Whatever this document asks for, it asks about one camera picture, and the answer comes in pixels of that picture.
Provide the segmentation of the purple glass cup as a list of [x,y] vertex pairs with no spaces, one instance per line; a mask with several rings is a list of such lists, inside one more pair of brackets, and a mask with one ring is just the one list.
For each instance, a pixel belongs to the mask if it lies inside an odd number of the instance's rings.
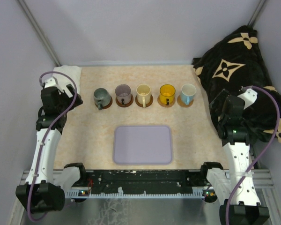
[[118,102],[121,105],[126,105],[131,101],[131,88],[127,84],[120,84],[115,89],[115,94]]

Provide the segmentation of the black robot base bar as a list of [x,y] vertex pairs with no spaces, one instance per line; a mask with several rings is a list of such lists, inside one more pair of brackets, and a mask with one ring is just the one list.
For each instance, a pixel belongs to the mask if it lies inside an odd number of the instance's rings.
[[115,194],[122,188],[128,195],[191,194],[194,187],[208,186],[203,170],[88,170],[74,188],[86,188],[90,193]]

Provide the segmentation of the yellow mug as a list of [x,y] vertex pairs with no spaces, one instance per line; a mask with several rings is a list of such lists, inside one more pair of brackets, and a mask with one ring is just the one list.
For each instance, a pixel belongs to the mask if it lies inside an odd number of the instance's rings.
[[170,105],[174,101],[176,89],[170,84],[165,84],[160,87],[159,93],[161,103],[164,105]]

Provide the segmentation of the cream mug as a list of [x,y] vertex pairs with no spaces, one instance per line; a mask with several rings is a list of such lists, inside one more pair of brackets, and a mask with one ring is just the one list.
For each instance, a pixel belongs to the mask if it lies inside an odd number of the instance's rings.
[[137,102],[145,108],[151,100],[151,88],[146,84],[140,84],[137,89]]

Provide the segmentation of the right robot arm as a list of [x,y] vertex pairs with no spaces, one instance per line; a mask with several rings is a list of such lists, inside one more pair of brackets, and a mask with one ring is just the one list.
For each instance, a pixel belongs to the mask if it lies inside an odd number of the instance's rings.
[[256,100],[257,93],[251,89],[238,96],[223,89],[209,104],[210,112],[218,117],[216,129],[229,162],[229,175],[220,163],[205,162],[200,181],[213,187],[222,225],[263,225],[270,217],[253,183],[250,137],[243,118],[244,110]]

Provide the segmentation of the grey green mug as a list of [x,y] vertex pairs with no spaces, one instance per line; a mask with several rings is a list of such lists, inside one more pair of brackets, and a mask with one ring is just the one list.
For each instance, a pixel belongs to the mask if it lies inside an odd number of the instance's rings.
[[110,95],[108,91],[104,88],[98,88],[94,91],[93,98],[100,98],[101,96]]

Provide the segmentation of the dark wooden coaster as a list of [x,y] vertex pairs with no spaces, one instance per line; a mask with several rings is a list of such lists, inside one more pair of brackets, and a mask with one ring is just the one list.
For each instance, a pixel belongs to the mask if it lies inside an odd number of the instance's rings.
[[[151,96],[150,96],[150,101],[146,104],[146,107],[151,106],[151,105],[152,105],[152,103],[153,103],[153,101],[154,101],[154,98],[153,98],[153,95],[151,95]],[[136,102],[137,106],[139,106],[139,107],[143,108],[143,105],[142,105],[141,103],[139,103],[139,102],[138,102],[137,97],[135,97],[135,102]]]
[[94,98],[95,104],[99,110],[108,108],[112,104],[112,97],[110,95]]
[[131,106],[133,101],[134,101],[133,95],[131,95],[130,102],[126,102],[123,97],[116,97],[116,104],[122,108]]

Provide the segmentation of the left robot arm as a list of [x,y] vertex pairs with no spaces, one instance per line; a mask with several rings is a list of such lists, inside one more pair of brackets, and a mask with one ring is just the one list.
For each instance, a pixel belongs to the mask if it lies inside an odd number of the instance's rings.
[[29,215],[60,211],[65,205],[65,194],[74,185],[87,183],[88,174],[83,163],[64,166],[59,177],[53,177],[54,160],[67,112],[83,103],[75,85],[66,88],[72,94],[56,86],[41,90],[42,107],[36,121],[37,144],[30,172],[23,185],[15,191],[17,199]]

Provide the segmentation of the woven rattan coaster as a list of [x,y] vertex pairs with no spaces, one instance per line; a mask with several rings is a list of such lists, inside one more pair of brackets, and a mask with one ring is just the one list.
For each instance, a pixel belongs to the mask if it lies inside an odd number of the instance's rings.
[[189,107],[191,107],[191,106],[193,105],[193,102],[194,102],[194,100],[192,100],[192,101],[189,103],[189,105],[186,105],[186,104],[183,103],[183,101],[181,100],[180,95],[177,97],[177,103],[178,103],[178,105],[179,105],[180,107],[183,107],[183,108],[189,108]]
[[157,102],[158,102],[158,104],[159,104],[161,107],[170,108],[170,107],[172,107],[172,106],[175,104],[176,99],[174,98],[173,101],[172,101],[170,104],[167,105],[167,104],[162,103],[161,100],[160,100],[160,96],[158,96]]

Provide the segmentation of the light blue mug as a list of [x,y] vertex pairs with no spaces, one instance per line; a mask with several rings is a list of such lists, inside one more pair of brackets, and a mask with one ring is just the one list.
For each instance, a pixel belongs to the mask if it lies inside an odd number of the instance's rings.
[[180,98],[185,105],[189,105],[196,94],[196,87],[192,84],[184,84],[181,88]]

